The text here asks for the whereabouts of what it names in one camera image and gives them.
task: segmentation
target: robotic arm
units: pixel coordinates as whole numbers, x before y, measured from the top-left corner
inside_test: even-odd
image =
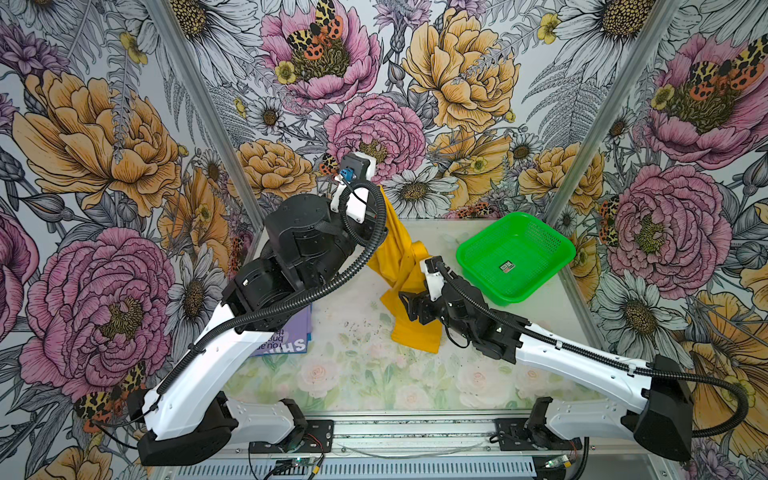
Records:
[[[281,452],[300,445],[307,421],[295,402],[246,404],[228,399],[221,389],[294,313],[344,284],[384,240],[383,194],[363,180],[373,175],[375,166],[375,159],[365,154],[347,155],[332,201],[296,195],[267,216],[269,242],[224,290],[187,354],[160,385],[128,396],[131,421],[147,426],[138,443],[143,465],[192,465],[228,443],[268,442]],[[363,252],[339,273],[356,244],[365,247]],[[520,316],[489,309],[480,290],[450,272],[441,257],[424,260],[421,268],[427,290],[400,294],[412,321],[440,321],[446,332],[458,332],[490,358],[555,372],[609,398],[568,403],[538,399],[522,435],[542,448],[556,439],[582,436],[634,439],[653,453],[684,461],[690,458],[692,434],[723,433],[746,416],[743,392],[710,379],[729,389],[740,407],[729,422],[693,431],[693,403],[685,380],[703,381],[701,377],[680,372],[663,356],[651,365],[611,355]]]

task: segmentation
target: yellow fabric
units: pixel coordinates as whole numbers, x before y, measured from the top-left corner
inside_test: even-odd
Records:
[[[440,322],[422,325],[410,321],[406,308],[397,296],[398,292],[421,293],[426,290],[424,273],[419,269],[419,262],[431,255],[424,243],[411,242],[408,230],[400,222],[389,199],[386,195],[384,198],[389,234],[368,262],[368,266],[392,287],[381,298],[384,306],[395,317],[392,340],[414,349],[437,353],[442,335]]]

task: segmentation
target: orange flower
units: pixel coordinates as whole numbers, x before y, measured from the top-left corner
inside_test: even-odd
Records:
[[[498,34],[481,30],[480,21],[465,10],[450,8],[443,14],[443,29],[424,23],[413,32],[402,67],[419,83],[411,90],[432,91],[437,98],[435,123],[484,131],[493,117],[509,111],[512,88],[518,82],[520,64],[514,55],[495,62],[480,73],[464,74],[483,55],[498,48]]]
[[[69,447],[27,480],[108,480],[111,463],[112,454],[101,453],[97,447],[91,447],[87,455],[78,447]]]
[[[226,273],[230,268],[229,226],[223,218],[227,211],[215,190],[214,182],[196,167],[192,180],[184,185],[184,194],[177,191],[163,206],[157,230],[162,237],[160,245],[173,254],[186,251],[197,255],[207,244]]]
[[[317,185],[310,161],[282,142],[246,142],[235,155],[257,198],[267,192],[285,200],[309,192]],[[233,197],[238,197],[231,178],[227,189]]]
[[[533,159],[534,167],[520,174],[518,179],[520,194],[532,194],[535,198],[542,198],[551,191],[557,191],[576,160],[576,153],[580,146],[581,143],[577,142],[568,145],[565,149],[555,147],[537,155]],[[605,155],[597,152],[569,200],[579,214],[588,214],[597,205],[598,198],[602,196],[604,167]]]
[[[504,160],[509,150],[510,137],[493,139],[459,127],[450,134],[440,134],[429,145],[430,152],[451,161],[443,177],[456,177],[458,188],[451,199],[451,210],[474,204],[491,190],[491,182],[498,184],[504,178]]]
[[[112,98],[118,92],[106,80],[92,78],[86,87],[74,75],[45,71],[42,81],[28,75],[25,83],[47,117],[15,114],[13,139],[44,192],[90,194],[81,205],[87,209],[109,188],[128,195],[139,214],[149,217],[163,196],[181,185],[178,146],[148,99],[131,92],[133,109],[118,163],[112,123]]]
[[[694,361],[694,372],[723,379],[744,389],[750,402],[746,419],[733,430],[730,449],[752,458],[766,454],[768,445],[768,324],[751,312],[732,293],[712,295],[700,291],[688,323],[704,333],[701,342],[681,345]],[[697,383],[694,422],[706,428],[727,420],[736,411],[736,401],[725,390]],[[720,441],[722,435],[715,437]]]
[[[598,239],[580,235],[571,235],[571,242],[576,246],[576,257],[571,262],[571,272],[581,295],[589,302],[598,289],[600,279],[600,259],[598,258]]]

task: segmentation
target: label on basket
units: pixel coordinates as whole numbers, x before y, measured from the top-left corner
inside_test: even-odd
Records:
[[[513,268],[515,268],[515,264],[507,260],[506,262],[502,263],[499,268],[502,269],[502,272],[509,273]]]

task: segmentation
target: floral wall panel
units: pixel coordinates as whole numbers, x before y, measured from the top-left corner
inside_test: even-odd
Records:
[[[169,58],[145,1],[122,2],[131,33]],[[499,218],[544,213],[654,0],[170,3],[267,212],[330,194],[363,151],[401,217]],[[684,13],[660,51],[700,20]],[[583,213],[603,168],[579,185]]]
[[[749,396],[733,433],[694,441],[687,478],[768,474],[766,8],[681,8],[677,43],[659,49],[606,132],[596,204],[577,190],[555,225],[577,247],[571,271],[604,348],[662,353]],[[701,22],[675,30],[684,14]],[[699,428],[734,411],[727,393],[692,388]]]
[[[163,377],[253,240],[139,24],[127,2],[0,2],[4,478],[146,478],[96,422]]]

